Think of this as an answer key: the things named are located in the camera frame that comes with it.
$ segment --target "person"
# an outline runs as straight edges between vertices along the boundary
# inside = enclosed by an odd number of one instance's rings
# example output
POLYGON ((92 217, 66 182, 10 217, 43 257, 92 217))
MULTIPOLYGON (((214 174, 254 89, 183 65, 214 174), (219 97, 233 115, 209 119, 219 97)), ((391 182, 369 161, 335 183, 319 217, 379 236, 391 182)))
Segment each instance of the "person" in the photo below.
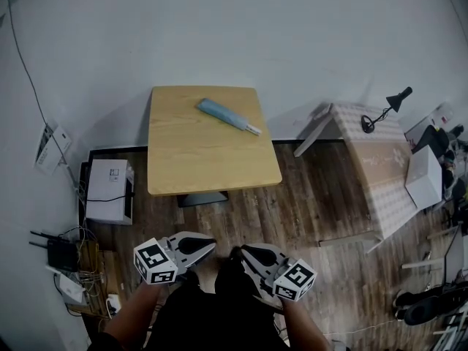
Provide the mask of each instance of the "person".
MULTIPOLYGON (((194 272, 183 275, 185 282, 159 310, 145 350, 331 350, 304 306, 284 300, 288 348, 273 309, 253 297, 260 293, 233 252, 218 272, 216 294, 203 292, 194 272)), ((140 350, 162 290, 161 284, 141 283, 88 351, 140 350)))

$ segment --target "wall outlet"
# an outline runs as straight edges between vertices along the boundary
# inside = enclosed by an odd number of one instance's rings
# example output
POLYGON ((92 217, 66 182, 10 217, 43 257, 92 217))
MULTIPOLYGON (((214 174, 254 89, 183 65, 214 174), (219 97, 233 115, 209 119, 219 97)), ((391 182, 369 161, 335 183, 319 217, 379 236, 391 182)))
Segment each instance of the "wall outlet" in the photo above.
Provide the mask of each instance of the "wall outlet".
MULTIPOLYGON (((61 127, 55 129, 53 137, 63 153, 72 144, 72 140, 61 127)), ((56 142, 46 128, 42 135, 39 152, 37 153, 36 167, 49 176, 53 174, 61 160, 61 153, 56 142)))

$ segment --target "checkered tablecloth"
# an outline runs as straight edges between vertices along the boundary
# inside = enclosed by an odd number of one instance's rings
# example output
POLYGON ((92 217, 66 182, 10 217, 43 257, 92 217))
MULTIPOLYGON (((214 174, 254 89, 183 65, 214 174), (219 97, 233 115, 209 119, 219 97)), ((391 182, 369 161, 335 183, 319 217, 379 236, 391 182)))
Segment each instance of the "checkered tablecloth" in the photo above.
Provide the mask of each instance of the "checkered tablecloth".
POLYGON ((362 130, 361 116, 374 120, 382 113, 380 108, 333 104, 330 113, 356 166, 374 231, 385 239, 418 212, 404 185, 410 145, 393 116, 375 124, 371 134, 362 130))

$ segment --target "table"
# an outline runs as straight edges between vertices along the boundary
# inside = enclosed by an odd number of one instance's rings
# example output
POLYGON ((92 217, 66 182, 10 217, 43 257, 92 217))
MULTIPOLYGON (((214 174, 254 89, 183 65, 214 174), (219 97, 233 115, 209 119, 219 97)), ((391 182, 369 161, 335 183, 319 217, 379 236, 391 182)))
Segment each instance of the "table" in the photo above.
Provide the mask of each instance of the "table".
POLYGON ((364 105, 324 105, 313 117, 315 129, 294 152, 300 156, 334 121, 350 150, 366 196, 372 228, 358 235, 321 241, 321 246, 362 241, 370 252, 419 211, 405 188, 412 154, 396 118, 388 116, 378 122, 371 134, 361 128, 362 115, 375 119, 380 114, 381 108, 364 105))
POLYGON ((281 180, 253 88, 153 88, 148 142, 151 195, 219 192, 274 185, 281 180), (241 131, 199 111, 195 106, 206 97, 246 117, 262 134, 241 131))

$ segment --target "black lamp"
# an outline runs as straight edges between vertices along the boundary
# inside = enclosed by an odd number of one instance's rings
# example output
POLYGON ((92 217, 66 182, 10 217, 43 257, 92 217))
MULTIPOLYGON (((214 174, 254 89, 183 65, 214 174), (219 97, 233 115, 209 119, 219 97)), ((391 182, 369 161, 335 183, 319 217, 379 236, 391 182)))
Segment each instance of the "black lamp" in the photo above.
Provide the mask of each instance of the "black lamp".
POLYGON ((387 118, 388 112, 393 109, 395 112, 398 113, 400 110, 401 102, 405 100, 410 94, 412 93, 411 87, 406 87, 403 92, 398 95, 387 97, 387 102, 390 104, 389 108, 385 108, 382 114, 374 119, 373 121, 370 119, 369 116, 361 116, 361 126, 363 127, 363 131, 367 134, 370 134, 375 129, 375 123, 379 121, 383 121, 387 118))

